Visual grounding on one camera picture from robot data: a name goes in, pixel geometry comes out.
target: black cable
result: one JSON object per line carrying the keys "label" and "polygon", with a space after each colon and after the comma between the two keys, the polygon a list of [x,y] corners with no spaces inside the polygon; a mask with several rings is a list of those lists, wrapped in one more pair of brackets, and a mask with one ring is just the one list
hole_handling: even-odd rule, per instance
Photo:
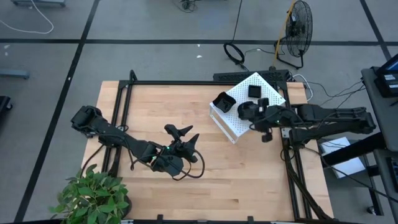
{"label": "black cable", "polygon": [[236,23],[235,23],[234,36],[232,37],[230,44],[232,44],[232,42],[234,42],[234,40],[235,40],[236,28],[238,27],[239,16],[241,15],[242,1],[243,0],[241,0],[241,3],[239,3],[239,10],[238,10],[238,16],[236,18]]}
{"label": "black cable", "polygon": [[[121,137],[121,136],[118,136],[118,135],[116,135],[116,134],[102,134],[102,133],[98,133],[98,134],[83,133],[83,134],[85,134],[85,135],[91,135],[91,136],[98,136],[98,137],[101,137],[101,136],[109,136],[109,137],[116,137],[116,138],[119,138],[119,139],[123,140],[123,141],[126,143],[126,146],[127,146],[126,148],[130,151],[130,145],[129,145],[129,143],[127,142],[126,138]],[[133,163],[133,161],[132,161],[132,156],[130,155],[130,152],[129,152],[129,157],[130,157],[130,162]]]}
{"label": "black cable", "polygon": [[245,51],[243,56],[246,57],[246,54],[248,52],[253,52],[253,51],[262,51],[262,52],[267,53],[267,54],[275,54],[275,52],[269,52],[269,51],[266,51],[266,50],[263,50],[263,49],[257,47],[255,49],[250,49],[250,50]]}
{"label": "black cable", "polygon": [[359,88],[358,90],[352,92],[349,96],[347,96],[347,98],[346,98],[343,102],[341,102],[341,103],[338,105],[337,108],[339,108],[341,105],[343,105],[343,103],[345,103],[354,93],[359,92],[359,91],[361,91],[361,90],[364,90],[364,89],[362,89],[363,86],[364,86],[364,85],[362,85],[361,88]]}
{"label": "black cable", "polygon": [[352,93],[356,93],[357,91],[364,90],[364,89],[362,89],[362,87],[360,87],[360,88],[357,89],[357,90],[354,90],[354,91],[351,91],[351,92],[342,94],[344,91],[349,90],[350,88],[354,87],[355,85],[359,84],[360,82],[354,83],[354,85],[352,85],[352,86],[350,86],[349,88],[347,88],[347,89],[345,89],[345,90],[343,90],[343,91],[337,93],[336,95],[329,96],[329,94],[327,94],[327,95],[328,95],[329,97],[331,97],[331,98],[328,99],[328,100],[326,100],[325,102],[323,102],[320,106],[322,106],[322,105],[324,105],[325,103],[331,101],[331,100],[334,99],[335,97],[346,96],[346,95],[350,95],[350,94],[352,94]]}
{"label": "black cable", "polygon": [[[169,160],[163,158],[163,156],[158,156],[158,155],[155,155],[155,154],[151,154],[151,155],[149,155],[149,156],[144,156],[144,157],[141,157],[141,158],[136,159],[136,160],[131,164],[130,169],[131,169],[131,170],[134,170],[134,164],[137,163],[137,162],[139,162],[140,160],[142,160],[142,159],[144,159],[144,158],[147,158],[147,157],[156,156],[157,158],[162,159],[163,161],[165,161],[166,163],[170,164],[172,167],[174,167],[175,169],[179,170],[181,173],[184,174],[184,176],[181,177],[181,178],[179,178],[179,179],[176,179],[176,178],[173,177],[173,180],[179,181],[179,180],[182,180],[182,179],[185,178],[185,177],[191,177],[191,178],[194,178],[194,179],[199,179],[199,178],[202,177],[203,174],[205,173],[205,160],[204,160],[203,156],[200,154],[200,152],[198,152],[196,149],[194,149],[193,151],[199,155],[199,157],[200,157],[200,159],[201,159],[201,162],[202,162],[201,174],[198,175],[198,176],[194,176],[194,175],[190,175],[190,174],[189,174],[190,171],[191,171],[191,168],[192,168],[192,165],[191,165],[191,162],[190,162],[190,161],[188,161],[188,163],[190,164],[189,170],[188,170],[188,172],[185,172],[184,170],[178,168],[178,166],[175,165],[173,162],[171,162],[171,161],[169,161]],[[152,167],[151,167],[150,165],[148,165],[148,164],[146,164],[146,163],[143,163],[143,164],[152,170]]]}
{"label": "black cable", "polygon": [[325,144],[326,143],[326,144],[332,144],[333,145],[333,146],[325,145],[326,147],[336,147],[336,148],[339,148],[339,149],[346,147],[345,145],[337,144],[337,143],[334,143],[334,142],[330,142],[330,141],[328,141],[328,140],[326,140],[324,138],[320,138],[318,140],[324,140],[323,142],[321,142],[321,144]]}
{"label": "black cable", "polygon": [[83,168],[81,168],[80,178],[82,177],[83,172],[85,171],[86,166],[87,166],[87,164],[89,163],[89,161],[90,161],[92,158],[94,158],[95,155],[97,155],[97,154],[100,152],[100,150],[102,149],[102,147],[104,147],[104,144],[102,144],[102,145],[101,145],[101,146],[100,146],[100,147],[87,159],[87,161],[86,161],[85,164],[83,165]]}
{"label": "black cable", "polygon": [[[229,59],[231,59],[231,61],[233,61],[233,62],[235,63],[235,65],[240,65],[241,68],[243,68],[243,69],[249,71],[249,69],[246,68],[246,67],[243,65],[243,63],[244,63],[244,54],[242,53],[242,51],[241,51],[237,46],[235,46],[235,45],[233,44],[233,42],[234,42],[234,40],[235,40],[235,35],[236,35],[236,28],[238,27],[239,16],[241,15],[242,1],[243,1],[243,0],[241,0],[241,2],[239,3],[238,16],[237,16],[237,18],[236,18],[235,30],[234,30],[234,35],[233,35],[233,37],[232,37],[232,40],[231,40],[230,42],[225,43],[223,47],[224,47],[225,54],[229,57]],[[231,47],[239,54],[239,56],[241,57],[241,59],[234,58],[234,57],[228,52],[228,50],[227,50],[227,48],[226,48],[227,46],[231,46]]]}
{"label": "black cable", "polygon": [[[285,151],[284,149],[282,149],[282,150],[280,151],[279,157],[280,157],[280,159],[282,159],[282,161],[286,162],[286,160],[282,157],[282,153],[283,153],[284,151]],[[289,157],[289,161],[291,161],[295,156],[296,156],[296,151],[293,150],[293,155],[292,155],[291,157]]]}
{"label": "black cable", "polygon": [[311,84],[314,84],[314,85],[319,85],[319,86],[322,87],[323,91],[326,93],[327,96],[329,96],[329,97],[336,97],[336,96],[339,96],[339,95],[340,95],[341,93],[343,93],[344,91],[349,90],[350,88],[354,87],[355,85],[357,85],[357,84],[359,84],[359,83],[361,83],[361,82],[362,82],[362,80],[359,81],[359,82],[357,82],[357,83],[354,83],[353,85],[351,85],[351,86],[348,87],[347,89],[344,89],[344,90],[340,91],[339,93],[337,93],[337,94],[335,94],[335,95],[329,95],[329,93],[326,91],[326,88],[325,88],[321,83],[316,83],[316,82],[308,82],[308,83],[311,83]]}
{"label": "black cable", "polygon": [[353,180],[353,181],[355,181],[355,182],[361,184],[362,186],[367,187],[369,190],[373,191],[374,193],[377,193],[377,194],[379,194],[379,195],[382,195],[383,197],[386,197],[386,198],[388,198],[389,200],[392,200],[393,202],[398,203],[398,200],[397,200],[397,199],[395,199],[395,198],[393,198],[393,197],[391,197],[391,196],[388,196],[388,195],[386,195],[386,194],[384,194],[384,193],[382,193],[382,192],[380,192],[380,191],[378,191],[378,190],[376,190],[376,189],[370,187],[369,185],[364,184],[364,183],[362,183],[361,181],[359,181],[359,180],[357,180],[357,179],[355,179],[355,178],[349,176],[348,174],[344,173],[343,171],[338,170],[338,169],[334,168],[333,166],[329,165],[329,164],[325,161],[325,159],[323,158],[322,154],[320,154],[320,153],[317,152],[316,150],[310,149],[310,148],[307,148],[307,147],[304,147],[304,149],[307,149],[307,150],[309,150],[309,151],[312,151],[312,152],[318,154],[318,155],[320,156],[322,162],[323,162],[327,167],[329,167],[329,168],[331,168],[331,169],[333,169],[333,170],[335,170],[335,171],[337,171],[337,172],[343,174],[344,176],[346,176],[346,177],[350,178],[351,180]]}
{"label": "black cable", "polygon": [[180,2],[182,3],[181,8],[175,3],[174,0],[171,0],[171,2],[174,4],[175,7],[177,7],[177,9],[185,13],[194,12],[198,8],[198,6],[196,5],[196,1],[197,0],[180,0]]}

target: white box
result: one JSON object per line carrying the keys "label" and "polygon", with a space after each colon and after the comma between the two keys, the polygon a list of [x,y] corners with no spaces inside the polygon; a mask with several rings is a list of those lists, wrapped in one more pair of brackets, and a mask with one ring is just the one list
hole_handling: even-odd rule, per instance
{"label": "white box", "polygon": [[235,144],[238,138],[249,130],[250,121],[243,121],[238,116],[238,106],[247,101],[257,103],[257,98],[248,97],[249,85],[261,86],[261,98],[268,98],[269,106],[281,105],[286,100],[268,84],[257,72],[247,77],[241,83],[228,90],[226,93],[236,100],[236,104],[224,113],[213,103],[210,103],[210,117],[220,127],[228,139]]}

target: potted plant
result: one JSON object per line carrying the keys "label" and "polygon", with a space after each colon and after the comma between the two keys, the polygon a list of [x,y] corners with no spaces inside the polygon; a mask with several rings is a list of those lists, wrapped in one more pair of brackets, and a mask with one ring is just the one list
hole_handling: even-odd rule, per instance
{"label": "potted plant", "polygon": [[57,195],[59,205],[50,207],[56,213],[53,217],[63,214],[62,223],[116,224],[130,212],[131,201],[121,178],[94,173],[95,167],[89,166],[85,177],[80,170],[76,177],[67,179],[68,185]]}

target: white cable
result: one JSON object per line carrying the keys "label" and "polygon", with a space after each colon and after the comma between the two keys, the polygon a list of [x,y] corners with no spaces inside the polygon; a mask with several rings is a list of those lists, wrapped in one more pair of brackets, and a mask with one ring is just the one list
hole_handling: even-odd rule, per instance
{"label": "white cable", "polygon": [[37,8],[35,2],[33,2],[33,0],[30,0],[30,1],[32,2],[33,6],[36,8],[37,12],[39,12],[40,15],[42,15],[43,18],[44,18],[45,20],[47,20],[47,21],[51,24],[51,29],[50,29],[50,31],[48,31],[48,32],[39,32],[39,31],[20,30],[20,29],[16,29],[16,28],[13,28],[13,27],[9,26],[8,24],[6,24],[5,22],[3,22],[2,20],[0,20],[0,22],[1,22],[2,24],[4,24],[6,27],[8,27],[8,28],[10,28],[10,29],[12,29],[12,30],[15,30],[15,31],[19,31],[19,32],[26,32],[26,33],[30,33],[30,34],[49,34],[49,33],[51,33],[51,32],[54,30],[54,25],[52,24],[52,22],[51,22],[45,15],[42,14],[42,12],[40,12],[40,10]]}
{"label": "white cable", "polygon": [[300,77],[302,77],[302,78],[304,79],[305,84],[307,85],[307,87],[308,87],[308,89],[310,90],[310,93],[311,93],[310,98],[307,99],[307,101],[310,101],[310,100],[312,99],[312,97],[313,97],[313,91],[312,91],[312,89],[311,89],[311,87],[310,87],[310,84],[308,84],[308,82],[307,82],[307,80],[304,78],[304,76],[302,76],[302,75],[300,75],[300,74],[296,74],[296,75],[294,75],[292,78],[294,78],[294,77],[296,77],[296,76],[300,76]]}

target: concrete floor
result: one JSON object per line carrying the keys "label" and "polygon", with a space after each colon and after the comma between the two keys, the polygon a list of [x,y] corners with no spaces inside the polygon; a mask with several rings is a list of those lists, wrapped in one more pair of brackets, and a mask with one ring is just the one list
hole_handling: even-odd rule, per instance
{"label": "concrete floor", "polygon": [[[14,103],[0,135],[0,169],[5,171],[0,180],[0,223],[13,222],[16,217],[94,1],[68,0],[66,8],[41,6],[40,10],[55,25],[54,31],[47,35],[16,32],[0,24],[0,68],[32,73],[29,80],[0,78],[0,95],[10,96]],[[358,82],[362,68],[386,61],[360,0],[307,2],[313,13],[313,40],[318,43],[305,54],[303,69],[296,71],[282,63],[277,68],[300,73],[308,81],[323,84],[333,94]],[[393,15],[398,1],[366,0],[366,3],[384,41],[397,41]],[[289,0],[243,1],[236,40],[275,40],[289,4]],[[170,1],[99,2],[88,39],[155,41],[84,45],[25,221],[48,219],[51,214],[47,207],[56,204],[55,196],[63,189],[64,179],[77,172],[86,139],[70,128],[70,118],[82,105],[96,104],[102,81],[127,79],[130,69],[134,69],[140,80],[212,80],[214,73],[241,71],[224,54],[222,44],[197,45],[201,40],[232,38],[239,0],[202,0],[197,5],[197,11],[186,14]],[[9,1],[0,2],[0,20],[20,29],[49,28],[34,8],[15,7]],[[47,40],[33,43],[35,39],[52,39],[55,43]],[[64,42],[69,44],[60,43],[60,39],[68,40]],[[188,39],[197,43],[165,44],[167,40]],[[271,45],[239,45],[241,50],[256,47],[272,51]],[[398,53],[398,47],[388,46],[388,50],[391,55]],[[245,65],[250,70],[266,70],[272,59],[273,55],[251,52]],[[312,88],[315,96],[311,103],[328,99],[319,86]],[[342,101],[334,99],[325,106],[336,107]],[[366,91],[353,95],[345,106],[366,106],[372,111]],[[382,198],[384,217],[367,214],[365,208],[371,205],[368,190],[348,187],[325,172],[336,218],[358,223],[394,222],[386,200]],[[381,181],[375,181],[377,189],[383,191]]]}

